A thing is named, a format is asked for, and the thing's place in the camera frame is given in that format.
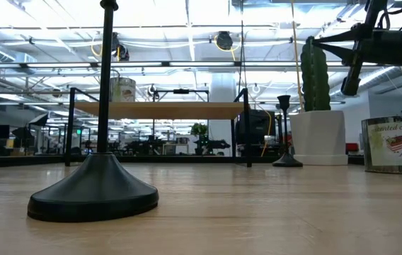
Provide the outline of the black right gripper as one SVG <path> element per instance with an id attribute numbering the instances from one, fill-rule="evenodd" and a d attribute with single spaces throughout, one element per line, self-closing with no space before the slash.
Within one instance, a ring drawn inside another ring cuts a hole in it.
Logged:
<path id="1" fill-rule="evenodd" d="M 365 62 L 402 66 L 402 30 L 389 29 L 390 16 L 402 13 L 402 8 L 389 11 L 387 1 L 367 0 L 363 23 L 354 25 L 347 32 L 312 40 L 314 46 L 333 53 L 350 67 L 340 89 L 346 96 L 357 93 Z M 343 41 L 353 41 L 352 49 L 323 44 Z"/>

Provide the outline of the green cactus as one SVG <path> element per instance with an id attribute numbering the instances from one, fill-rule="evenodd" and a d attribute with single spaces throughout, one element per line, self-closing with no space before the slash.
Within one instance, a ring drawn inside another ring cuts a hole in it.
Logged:
<path id="1" fill-rule="evenodd" d="M 329 111 L 331 98 L 326 54 L 313 41 L 313 36 L 308 37 L 301 51 L 304 110 Z"/>

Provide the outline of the white hexagonal plant pot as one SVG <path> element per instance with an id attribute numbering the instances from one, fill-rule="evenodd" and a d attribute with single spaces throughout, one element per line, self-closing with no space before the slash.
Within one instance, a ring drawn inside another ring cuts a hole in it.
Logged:
<path id="1" fill-rule="evenodd" d="M 312 166 L 344 166 L 348 163 L 345 117 L 341 110 L 303 112 L 289 119 L 297 161 Z"/>

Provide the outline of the black electronics box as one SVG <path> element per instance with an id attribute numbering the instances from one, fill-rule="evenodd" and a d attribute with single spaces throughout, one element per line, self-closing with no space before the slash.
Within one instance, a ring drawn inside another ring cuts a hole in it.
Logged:
<path id="1" fill-rule="evenodd" d="M 260 157 L 265 144 L 265 136 L 276 136 L 275 112 L 265 110 L 249 110 L 250 133 L 245 131 L 245 113 L 241 113 L 235 127 L 236 144 L 242 153 L 245 149 L 246 138 L 250 139 L 251 155 Z"/>

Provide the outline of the green background plant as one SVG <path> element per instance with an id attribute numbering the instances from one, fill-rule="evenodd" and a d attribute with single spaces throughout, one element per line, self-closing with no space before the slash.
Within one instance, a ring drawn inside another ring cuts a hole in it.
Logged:
<path id="1" fill-rule="evenodd" d="M 205 139 L 208 137 L 208 127 L 203 123 L 195 123 L 191 127 L 190 134 L 196 136 L 199 140 Z"/>

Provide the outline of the wooden shelf riser black legs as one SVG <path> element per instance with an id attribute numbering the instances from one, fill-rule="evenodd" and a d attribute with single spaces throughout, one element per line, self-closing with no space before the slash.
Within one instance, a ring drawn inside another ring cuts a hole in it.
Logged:
<path id="1" fill-rule="evenodd" d="M 96 100 L 97 98 L 81 91 L 77 88 L 70 88 L 69 92 L 69 116 L 68 116 L 68 126 L 67 131 L 67 150 L 65 156 L 66 166 L 70 165 L 71 156 L 69 153 L 71 141 L 69 141 L 69 136 L 73 132 L 74 127 L 74 110 L 75 108 L 85 111 L 94 115 L 98 113 L 98 124 L 108 130 L 108 114 L 111 113 L 112 119 L 168 119 L 168 120 L 187 120 L 187 119 L 197 119 L 197 120 L 227 120 L 231 121 L 231 146 L 233 147 L 232 159 L 234 162 L 239 162 L 236 156 L 236 140 L 235 140 L 235 127 L 234 120 L 236 116 L 240 113 L 245 114 L 245 133 L 246 136 L 250 134 L 250 119 L 249 119 L 249 100 L 248 100 L 248 89 L 242 89 L 238 96 L 233 100 L 233 102 L 106 102 L 106 121 L 101 123 L 101 108 L 103 102 L 100 103 L 75 103 L 75 94 L 80 93 L 89 96 Z"/>

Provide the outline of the black aluminium rig frame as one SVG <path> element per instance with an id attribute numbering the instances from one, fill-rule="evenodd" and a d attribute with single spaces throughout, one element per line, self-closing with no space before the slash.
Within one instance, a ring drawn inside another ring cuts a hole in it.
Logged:
<path id="1" fill-rule="evenodd" d="M 219 157 L 219 156 L 138 156 L 126 157 L 117 156 L 122 163 L 225 163 L 225 164 L 245 164 L 245 157 Z M 27 166 L 37 164 L 58 164 L 64 163 L 62 155 L 26 156 L 26 157 L 0 157 L 0 167 Z"/>

